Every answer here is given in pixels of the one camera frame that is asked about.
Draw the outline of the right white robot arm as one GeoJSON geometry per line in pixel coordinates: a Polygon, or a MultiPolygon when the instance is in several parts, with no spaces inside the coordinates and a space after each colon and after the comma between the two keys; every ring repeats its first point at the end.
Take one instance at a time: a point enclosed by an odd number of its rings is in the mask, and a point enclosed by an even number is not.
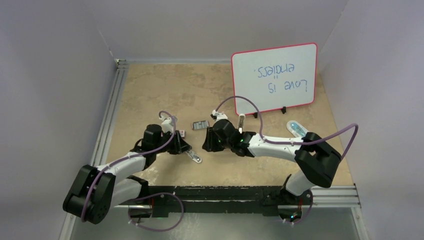
{"type": "Polygon", "coordinates": [[[314,132],[293,140],[271,137],[267,142],[254,131],[240,132],[227,119],[207,128],[202,149],[207,152],[229,149],[239,157],[272,157],[296,163],[299,171],[287,177],[280,191],[282,200],[288,204],[314,186],[329,188],[342,161],[341,154],[314,132]]]}

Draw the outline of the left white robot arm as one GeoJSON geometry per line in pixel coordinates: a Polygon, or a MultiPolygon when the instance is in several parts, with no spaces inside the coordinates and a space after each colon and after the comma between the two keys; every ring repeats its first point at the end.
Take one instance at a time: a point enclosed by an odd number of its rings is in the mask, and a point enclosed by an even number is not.
{"type": "Polygon", "coordinates": [[[110,208],[128,200],[138,205],[149,199],[148,182],[135,176],[150,167],[160,153],[180,155],[192,150],[178,130],[165,131],[158,124],[146,127],[143,137],[124,157],[78,171],[62,209],[83,222],[99,224],[110,208]]]}

